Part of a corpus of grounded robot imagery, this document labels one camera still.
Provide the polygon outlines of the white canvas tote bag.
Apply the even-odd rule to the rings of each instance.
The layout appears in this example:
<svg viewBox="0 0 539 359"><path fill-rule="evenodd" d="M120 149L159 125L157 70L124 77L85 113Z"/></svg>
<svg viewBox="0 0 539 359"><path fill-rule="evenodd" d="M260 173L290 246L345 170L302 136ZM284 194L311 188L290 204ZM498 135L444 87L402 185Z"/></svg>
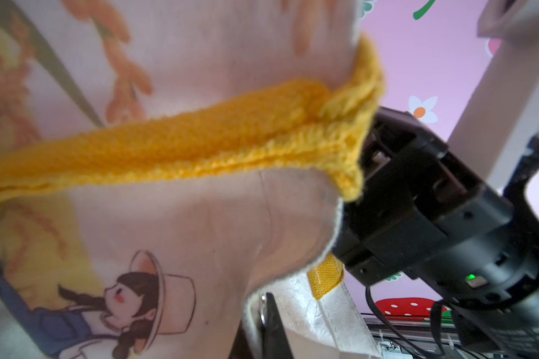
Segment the white canvas tote bag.
<svg viewBox="0 0 539 359"><path fill-rule="evenodd" d="M362 194L362 7L0 1L0 358L263 358Z"/></svg>

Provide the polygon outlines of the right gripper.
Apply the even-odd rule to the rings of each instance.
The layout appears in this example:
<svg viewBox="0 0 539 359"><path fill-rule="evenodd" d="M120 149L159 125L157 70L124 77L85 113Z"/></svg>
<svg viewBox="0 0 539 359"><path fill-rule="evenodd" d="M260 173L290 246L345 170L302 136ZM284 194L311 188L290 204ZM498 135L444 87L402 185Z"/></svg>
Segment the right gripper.
<svg viewBox="0 0 539 359"><path fill-rule="evenodd" d="M359 164L364 193L344 206L332 252L365 286L511 220L510 203L405 112L376 113Z"/></svg>

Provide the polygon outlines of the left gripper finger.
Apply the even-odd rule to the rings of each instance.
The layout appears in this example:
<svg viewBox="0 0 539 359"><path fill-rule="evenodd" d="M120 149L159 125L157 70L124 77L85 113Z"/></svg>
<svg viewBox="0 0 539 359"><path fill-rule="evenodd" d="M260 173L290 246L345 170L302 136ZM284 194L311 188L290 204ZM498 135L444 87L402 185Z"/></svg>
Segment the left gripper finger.
<svg viewBox="0 0 539 359"><path fill-rule="evenodd" d="M262 358L293 359L293 353L272 293L265 293L261 296L260 319Z"/></svg>

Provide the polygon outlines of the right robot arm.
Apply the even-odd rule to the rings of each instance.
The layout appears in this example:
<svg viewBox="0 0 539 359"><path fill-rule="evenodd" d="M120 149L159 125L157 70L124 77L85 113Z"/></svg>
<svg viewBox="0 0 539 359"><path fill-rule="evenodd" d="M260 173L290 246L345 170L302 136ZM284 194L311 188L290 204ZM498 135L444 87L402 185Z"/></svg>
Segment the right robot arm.
<svg viewBox="0 0 539 359"><path fill-rule="evenodd" d="M448 307L466 348L539 358L539 1L489 1L478 33L501 46L447 142L377 112L333 253L366 289L403 272L437 292L435 341Z"/></svg>

